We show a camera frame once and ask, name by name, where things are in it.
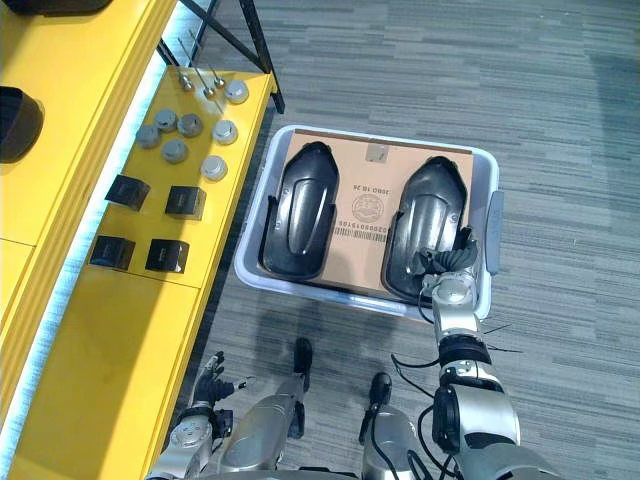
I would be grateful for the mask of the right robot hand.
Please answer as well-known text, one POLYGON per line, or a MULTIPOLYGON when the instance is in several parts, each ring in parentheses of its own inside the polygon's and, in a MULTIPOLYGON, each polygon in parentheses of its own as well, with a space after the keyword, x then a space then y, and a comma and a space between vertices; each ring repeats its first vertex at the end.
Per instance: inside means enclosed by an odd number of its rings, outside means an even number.
POLYGON ((476 240, 468 240, 462 248, 436 251, 423 248, 414 254, 412 273, 414 275, 440 275, 462 271, 472 267, 478 256, 476 240))

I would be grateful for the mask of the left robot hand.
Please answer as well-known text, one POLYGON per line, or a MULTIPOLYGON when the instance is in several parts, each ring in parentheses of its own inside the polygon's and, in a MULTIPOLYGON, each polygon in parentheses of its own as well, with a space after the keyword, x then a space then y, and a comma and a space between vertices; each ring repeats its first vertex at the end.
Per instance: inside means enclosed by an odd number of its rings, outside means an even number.
POLYGON ((224 352, 218 351, 206 362, 195 381, 191 397, 192 405, 208 404, 214 406, 216 402, 239 390, 244 390, 255 381, 252 376, 224 380, 221 377, 224 372, 224 361, 224 352))

